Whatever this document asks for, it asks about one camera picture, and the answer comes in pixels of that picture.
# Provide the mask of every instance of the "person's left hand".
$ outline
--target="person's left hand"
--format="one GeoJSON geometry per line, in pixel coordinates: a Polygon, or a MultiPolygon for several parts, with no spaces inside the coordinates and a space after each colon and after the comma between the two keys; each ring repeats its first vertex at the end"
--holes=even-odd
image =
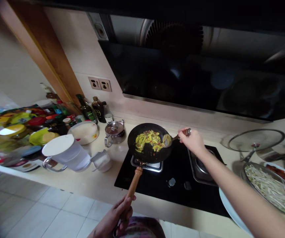
{"type": "Polygon", "coordinates": [[[111,238],[113,237],[113,230],[115,226],[118,224],[120,215],[123,211],[128,210],[126,214],[126,220],[122,220],[118,229],[116,231],[117,236],[121,236],[125,229],[128,227],[129,218],[133,215],[133,209],[130,206],[132,203],[131,198],[127,198],[124,200],[123,197],[120,201],[118,201],[103,217],[103,219],[98,223],[98,225],[94,228],[94,230],[89,235],[90,237],[103,237],[103,238],[111,238]]]}

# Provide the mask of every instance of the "stove knob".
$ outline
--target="stove knob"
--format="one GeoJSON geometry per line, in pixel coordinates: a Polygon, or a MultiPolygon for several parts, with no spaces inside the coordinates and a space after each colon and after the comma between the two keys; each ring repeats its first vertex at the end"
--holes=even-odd
{"type": "Polygon", "coordinates": [[[186,181],[185,183],[184,183],[184,188],[186,189],[186,190],[188,190],[188,191],[190,191],[192,188],[191,188],[191,184],[190,184],[190,182],[189,181],[186,181]]]}
{"type": "Polygon", "coordinates": [[[175,183],[176,183],[176,180],[174,178],[172,178],[168,181],[169,187],[173,187],[175,185],[175,183]]]}

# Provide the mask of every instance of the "white pitcher lid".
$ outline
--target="white pitcher lid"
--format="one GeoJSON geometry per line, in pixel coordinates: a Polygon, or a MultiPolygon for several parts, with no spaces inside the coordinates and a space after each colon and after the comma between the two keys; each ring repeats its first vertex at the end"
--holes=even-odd
{"type": "Polygon", "coordinates": [[[75,139],[71,134],[59,136],[49,141],[42,149],[44,156],[54,156],[63,153],[70,148],[75,139]]]}

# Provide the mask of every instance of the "bean sprout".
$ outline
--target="bean sprout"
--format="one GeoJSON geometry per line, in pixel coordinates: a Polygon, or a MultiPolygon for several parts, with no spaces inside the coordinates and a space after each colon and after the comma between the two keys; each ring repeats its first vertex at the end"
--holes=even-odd
{"type": "Polygon", "coordinates": [[[285,184],[253,165],[245,168],[246,175],[254,188],[271,204],[285,213],[285,184]]]}

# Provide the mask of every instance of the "wooden door frame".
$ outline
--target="wooden door frame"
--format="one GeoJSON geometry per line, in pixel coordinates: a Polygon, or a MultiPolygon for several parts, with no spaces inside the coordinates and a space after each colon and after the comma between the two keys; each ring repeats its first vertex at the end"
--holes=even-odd
{"type": "Polygon", "coordinates": [[[79,106],[83,91],[43,7],[0,0],[0,15],[60,99],[79,106]]]}

